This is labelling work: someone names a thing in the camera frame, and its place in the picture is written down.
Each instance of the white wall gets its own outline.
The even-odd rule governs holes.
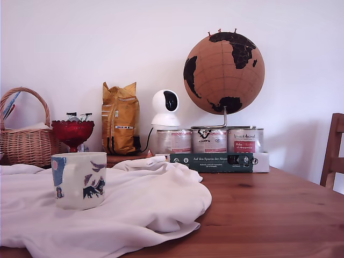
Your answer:
[[[2,0],[1,95],[25,86],[48,103],[52,119],[92,112],[88,141],[101,149],[102,83],[137,81],[145,144],[156,91],[174,90],[184,127],[220,124],[189,99],[185,59],[207,32],[233,31],[260,49],[266,79],[231,125],[265,128],[271,165],[318,183],[333,112],[344,113],[344,2]],[[8,127],[43,121],[39,102],[22,94]]]

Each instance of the tin can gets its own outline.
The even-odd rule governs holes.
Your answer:
[[[157,130],[157,153],[191,153],[191,130]]]
[[[192,148],[193,153],[227,153],[227,130],[192,130]]]
[[[228,130],[228,151],[235,153],[264,152],[263,128],[242,128]]]

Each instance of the basket handle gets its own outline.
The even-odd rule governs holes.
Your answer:
[[[24,88],[24,87],[18,87],[18,88],[13,88],[6,92],[4,96],[2,96],[1,101],[0,101],[0,129],[5,130],[5,123],[4,123],[4,107],[7,99],[14,93],[19,92],[19,91],[24,91],[31,93],[33,96],[35,96],[40,103],[42,103],[44,110],[45,110],[45,125],[50,127],[50,113],[49,113],[49,108],[47,103],[44,101],[44,99],[34,90],[31,90],[29,88]]]

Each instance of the painted mug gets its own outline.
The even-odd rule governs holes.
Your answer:
[[[52,156],[57,207],[86,210],[105,198],[106,153],[78,152]]]

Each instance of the globe stand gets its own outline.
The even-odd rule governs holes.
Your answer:
[[[227,126],[227,106],[224,106],[224,124],[223,125],[200,125],[200,126],[192,126],[191,129],[246,129],[246,128],[256,128],[256,126]]]

